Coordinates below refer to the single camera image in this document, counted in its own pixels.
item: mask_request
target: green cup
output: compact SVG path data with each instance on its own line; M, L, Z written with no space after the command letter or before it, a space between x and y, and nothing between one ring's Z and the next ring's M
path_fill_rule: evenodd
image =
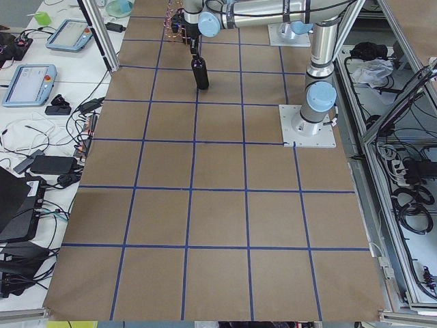
M48 26L52 22L50 16L46 12L36 12L33 17L35 17L36 22L41 26Z

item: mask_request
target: white table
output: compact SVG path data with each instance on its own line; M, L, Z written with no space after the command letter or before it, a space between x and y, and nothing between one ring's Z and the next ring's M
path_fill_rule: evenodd
M38 10L48 12L52 19L52 27L59 26L65 18L84 19L80 9L78 7L71 8L68 5L68 1L63 1L57 5L51 6L42 4ZM101 9L101 12L105 18L105 22L111 20L108 16L105 16L106 12L104 9ZM128 18L111 21L127 26ZM38 27L39 25L33 19L27 28L33 29ZM113 42L115 51L119 51L124 33L110 31L109 35ZM32 143L37 133L33 133L33 131L25 128L24 125L34 126L41 130L50 126L55 126L53 132L50 134L50 142L52 144L62 144L63 142L67 142L70 139L66 132L66 120L68 117L46 116L44 114L46 105L49 105L50 100L52 100L57 94L62 94L62 96L70 103L71 107L73 109L76 108L98 85L98 82L101 81L107 70L94 39L91 39L86 47L80 52L67 53L47 49L45 47L47 36L48 34L45 33L32 33L31 37L33 38L33 44L29 48L24 60L16 61L13 63L12 67L0 70L0 85L8 85L16 67L20 64L54 64L57 67L57 78L48 102L44 106L6 108L0 105L0 131L3 131L8 127L8 132L3 137L4 142L9 147L29 146ZM9 66L9 64L10 61L6 62L4 67ZM110 79L111 77L108 74L106 79L90 99L103 97L108 90ZM3 99L5 93L6 89L0 87L0 99ZM69 129L70 131L75 131L73 121L69 122ZM72 156L73 152L74 144L70 143L65 146L51 146L45 153L47 155ZM0 152L0 160L4 158L9 158L10 163L9 161L2 161L0 162L0 166L8 169L9 164L10 167L13 168L24 159L23 157L14 154ZM53 184L57 178L57 176L42 177L48 180L48 183ZM68 187L65 190L48 189L44 199L60 205L64 210L68 210L68 207L77 191L77 187L78 184ZM44 207L55 209L55 207L50 204L44 204ZM56 248L61 245L66 226L67 223L65 221L61 219L57 220L56 235L51 248ZM52 239L54 228L55 220L52 216L40 219L36 237L32 242L42 247L46 247ZM43 264L39 273L45 272L52 263L53 260L47 260ZM50 284L50 279L44 280L42 283L45 286L48 286ZM10 295L7 299L0 299L0 311L41 308L45 296L45 289L35 285L26 289L19 297Z
M38 11L47 12L52 23L51 27L58 28L66 18L85 20L82 11L79 7L70 7L68 1L63 1L57 5L40 6ZM106 11L101 8L100 12L106 21L112 21L117 24L126 26L128 17L116 19L107 15ZM28 29L37 29L39 24L35 19L32 19ZM122 45L124 33L108 32L113 43L115 52L120 50ZM75 82L75 83L97 83L102 78L106 71L106 66L103 62L102 56L98 50L96 41L92 38L85 48L78 53L69 53L65 51L54 51L46 48L46 42L49 35L47 33L33 32L29 35L33 38L33 43L22 61L16 61L12 67L0 70L0 80L10 80L14 75L15 68L20 64L53 64L57 67L58 82ZM108 83L110 80L107 77L104 82Z

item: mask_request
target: grid line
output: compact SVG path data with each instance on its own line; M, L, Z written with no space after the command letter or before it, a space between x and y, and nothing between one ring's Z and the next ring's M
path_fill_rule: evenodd
M252 264L251 264L251 233L249 221L249 197L247 193L247 158L246 158L246 129L244 126L244 92L243 92L243 71L241 55L241 35L238 29L238 64L240 66L240 96L241 96L241 122L243 137L243 169L244 169L244 207L246 213L246 241L247 241L247 272L249 279L249 307L251 311L251 321L255 320L253 311L253 289L252 289Z
M284 83L285 104L288 105L289 102L288 102L287 82L286 82L286 78L285 78L284 60L283 60L283 57L282 57L282 48L280 46L278 46L278 49L279 49L279 59L281 61L282 81Z
M225 188L190 188L190 187L147 187L147 186L104 186L104 185L80 185L79 188L88 189L145 189L145 190L181 190L181 191L247 191L248 193L334 193L334 194L355 194L349 190L280 190L280 189L225 189Z
M143 141L142 139L122 139L122 138L93 138L96 141ZM171 139L144 139L148 142L167 142L179 144L249 144L249 145L268 145L268 146L283 146L283 142L254 142L254 141L215 141L215 140L171 140Z
M105 99L105 101L116 101L119 103L160 103L160 104L194 104L195 101L173 101L173 100L130 100L130 99ZM199 105L241 105L240 102L208 102L199 101ZM259 104L256 102L247 102L246 105L250 106L266 106L266 107L278 107L278 104Z
M167 248L167 249L249 249L261 251L370 251L366 247L281 247L281 246L215 246L215 245L147 245L147 244L102 244L62 243L63 247L106 247L106 248Z
M158 58L156 59L156 67L155 67L155 73L154 73L154 78L153 78L153 84L152 84L152 89L150 91L150 102L149 102L149 106L147 108L147 117L146 117L146 120L145 120L145 125L144 125L144 130L143 130L143 140L141 141L141 148L140 148L140 153L139 153L137 171L135 173L135 182L134 182L134 186L133 186L132 198L130 200L128 219L127 219L126 228L125 228L125 231L124 231L122 253L120 255L119 267L118 267L118 272L117 272L117 280L115 282L114 294L113 294L113 302L112 302L112 306L111 306L111 314L109 316L109 320L113 320L114 313L115 313L115 306L117 304L118 289L119 289L120 278L122 276L122 269L123 269L123 262L124 262L124 253L125 253L125 250L126 250L126 244L127 244L127 239L128 239L128 233L129 233L130 219L132 217L133 204L134 204L134 201L135 201L135 193L137 191L136 186L138 184L139 172L140 172L140 169L141 169L141 162L142 162L144 145L145 145L145 135L146 135L146 132L147 132L147 125L149 123L150 107L152 106L152 99L153 99L154 89L155 89L155 85L156 85L156 77L158 75L158 65L159 65L159 60L160 60L160 56L161 56L162 49L163 49L164 35L165 35L165 27L163 27L163 32L162 32L162 35L161 35L161 43L160 43L159 51L158 51Z
M313 254L311 252L311 241L309 240L307 215L305 213L305 203L304 203L304 199L303 199L302 184L300 182L299 161L298 161L298 154L297 154L297 151L296 151L296 143L294 143L294 145L293 145L293 155L294 155L294 162L295 162L295 166L296 166L296 175L297 175L297 178L298 178L299 197L300 197L300 205L302 207L302 217L303 217L303 223L304 223L304 227L305 227L305 237L307 238L309 265L311 267L311 276L312 276L312 279L313 279L315 304L317 305L319 321L322 321L322 309L320 308L319 292L318 292L318 288L317 288L317 281L315 279Z
M121 64L120 67L127 67L127 68L139 68L141 70L153 70L153 67L150 66L141 66L141 65L126 65ZM158 70L175 70L175 71L182 71L182 72L190 72L190 68L172 68L172 67L159 67ZM245 73L245 74L276 74L276 75L305 75L305 73L302 72L271 72L271 71L261 71L261 70L210 70L208 69L208 72L218 72L218 73Z
M181 306L180 320L185 319L186 276L187 276L187 266L188 266L188 246L190 243L191 205L193 203L193 181L194 181L194 170L195 170L195 161L196 161L196 132L197 132L198 111L199 111L199 88L196 89L196 102L195 102L194 127L193 127L193 157L191 159L190 189L188 191L188 214L186 219L184 277L182 280L182 306Z

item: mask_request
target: metal mounting plate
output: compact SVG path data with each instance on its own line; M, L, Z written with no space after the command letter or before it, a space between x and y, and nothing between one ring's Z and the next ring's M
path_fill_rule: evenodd
M268 25L268 36L270 37L271 46L299 46L299 47L311 46L308 33L302 35L296 35L294 39L283 38L278 32L278 29L281 26L281 24L282 23Z
M292 117L300 111L300 105L279 105L279 114L281 115L282 140L285 147L304 148L335 148L334 132L331 125L324 125L317 135L305 137L298 134L292 128ZM323 122L329 122L330 118L326 114Z

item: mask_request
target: power adapter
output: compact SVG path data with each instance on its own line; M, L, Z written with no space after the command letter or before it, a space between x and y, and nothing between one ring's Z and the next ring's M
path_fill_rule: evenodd
M108 31L118 32L121 33L126 30L126 28L121 24L115 24L115 23L106 23L105 25L107 27Z
M66 188L78 182L80 179L81 179L80 174L74 174L74 173L63 174L57 178L57 183L61 187Z
M104 97L99 98L99 99L95 98L95 99L92 99L90 101L84 102L82 105L80 105L78 107L79 111L82 114L91 113L94 109L97 109L97 108L102 106L103 100L104 100Z

